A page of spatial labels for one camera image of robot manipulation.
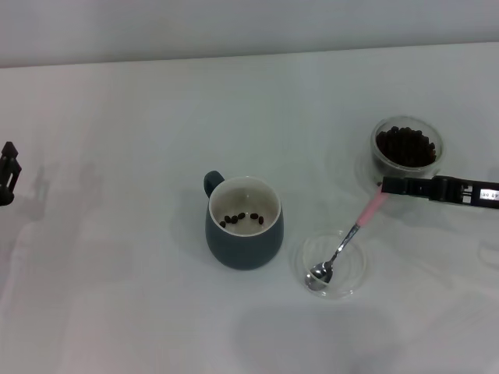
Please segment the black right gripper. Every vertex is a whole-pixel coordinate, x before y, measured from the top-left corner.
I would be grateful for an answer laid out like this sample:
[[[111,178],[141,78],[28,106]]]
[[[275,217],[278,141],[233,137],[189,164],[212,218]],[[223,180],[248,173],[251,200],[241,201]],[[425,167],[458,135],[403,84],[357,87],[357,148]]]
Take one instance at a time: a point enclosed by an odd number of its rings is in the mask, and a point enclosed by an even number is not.
[[[448,176],[425,178],[396,178],[385,176],[381,191],[385,194],[413,196],[440,203],[498,208],[498,183],[473,181]]]

